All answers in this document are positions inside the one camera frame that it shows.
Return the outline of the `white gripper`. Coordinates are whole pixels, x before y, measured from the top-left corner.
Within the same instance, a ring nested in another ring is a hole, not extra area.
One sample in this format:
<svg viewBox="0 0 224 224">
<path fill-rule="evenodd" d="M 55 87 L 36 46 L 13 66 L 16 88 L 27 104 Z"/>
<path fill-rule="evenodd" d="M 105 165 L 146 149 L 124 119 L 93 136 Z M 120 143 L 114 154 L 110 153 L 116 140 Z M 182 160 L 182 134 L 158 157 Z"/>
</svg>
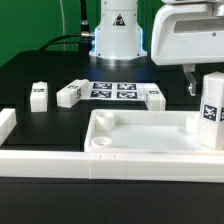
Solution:
<svg viewBox="0 0 224 224">
<path fill-rule="evenodd" d="M 151 58 L 157 65 L 183 65 L 188 91 L 195 96 L 194 64 L 224 62 L 224 0 L 161 1 Z"/>
</svg>

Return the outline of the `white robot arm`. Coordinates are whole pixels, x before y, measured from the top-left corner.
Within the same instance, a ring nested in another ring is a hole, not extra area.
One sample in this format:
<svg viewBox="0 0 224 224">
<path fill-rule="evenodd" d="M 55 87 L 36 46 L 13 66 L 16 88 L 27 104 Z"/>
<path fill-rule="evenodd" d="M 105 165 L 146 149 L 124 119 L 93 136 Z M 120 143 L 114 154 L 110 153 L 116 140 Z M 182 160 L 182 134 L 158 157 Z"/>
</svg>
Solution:
<svg viewBox="0 0 224 224">
<path fill-rule="evenodd" d="M 181 65 L 196 94 L 192 72 L 197 64 L 224 62 L 224 0 L 161 0 L 155 16 L 151 50 L 143 48 L 137 22 L 138 0 L 101 0 L 90 60 L 128 66 L 150 57 L 157 65 Z"/>
</svg>

